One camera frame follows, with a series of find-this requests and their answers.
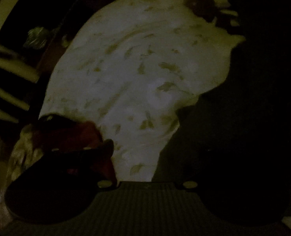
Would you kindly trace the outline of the black clothing item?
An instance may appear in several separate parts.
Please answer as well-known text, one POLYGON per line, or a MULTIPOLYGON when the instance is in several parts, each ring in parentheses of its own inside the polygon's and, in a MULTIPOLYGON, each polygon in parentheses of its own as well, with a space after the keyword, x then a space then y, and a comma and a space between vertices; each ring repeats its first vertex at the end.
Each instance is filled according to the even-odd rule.
POLYGON ((178 110, 162 152, 267 153, 291 189, 291 0, 249 0, 244 19, 225 81, 178 110))

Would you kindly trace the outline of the dark red garment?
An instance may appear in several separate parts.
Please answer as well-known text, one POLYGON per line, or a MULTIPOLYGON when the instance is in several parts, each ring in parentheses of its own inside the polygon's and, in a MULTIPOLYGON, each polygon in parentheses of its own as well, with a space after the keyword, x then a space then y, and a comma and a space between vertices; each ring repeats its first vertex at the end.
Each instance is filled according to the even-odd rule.
POLYGON ((54 149, 96 148, 103 137, 94 122, 80 122, 60 114, 51 113, 32 124, 34 149, 43 152, 54 149))

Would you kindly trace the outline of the white leaf-print bedsheet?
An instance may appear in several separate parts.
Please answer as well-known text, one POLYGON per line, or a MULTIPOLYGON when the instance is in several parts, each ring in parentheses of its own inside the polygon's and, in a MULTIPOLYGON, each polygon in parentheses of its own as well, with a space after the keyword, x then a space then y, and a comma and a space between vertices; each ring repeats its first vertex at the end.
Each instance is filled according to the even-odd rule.
MULTIPOLYGON (((180 128, 178 110, 223 83, 244 41, 195 16, 184 0, 117 0, 95 13, 51 75, 41 114, 91 120, 115 144, 119 182, 150 182, 180 128)), ((200 193, 191 226, 210 235, 291 235, 291 217, 207 214, 200 193)))

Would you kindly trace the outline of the skull-print fabric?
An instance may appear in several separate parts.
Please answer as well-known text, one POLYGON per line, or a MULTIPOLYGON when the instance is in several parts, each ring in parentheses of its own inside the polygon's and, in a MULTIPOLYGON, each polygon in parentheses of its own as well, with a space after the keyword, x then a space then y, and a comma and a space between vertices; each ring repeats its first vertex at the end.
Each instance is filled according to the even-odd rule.
POLYGON ((33 147, 32 125, 28 125, 20 132, 20 139, 10 155, 5 181, 0 189, 0 231, 12 221, 4 198, 7 187, 42 156, 41 150, 33 147))

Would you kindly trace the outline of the dark wooden shelf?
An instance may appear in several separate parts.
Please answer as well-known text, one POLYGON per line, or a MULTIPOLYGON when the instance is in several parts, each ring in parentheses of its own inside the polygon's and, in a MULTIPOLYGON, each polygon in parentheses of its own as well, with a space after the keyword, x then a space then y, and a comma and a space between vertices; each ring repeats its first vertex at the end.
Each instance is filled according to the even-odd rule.
POLYGON ((18 0, 0 30, 0 46, 32 65, 56 37, 72 40, 107 0, 18 0))

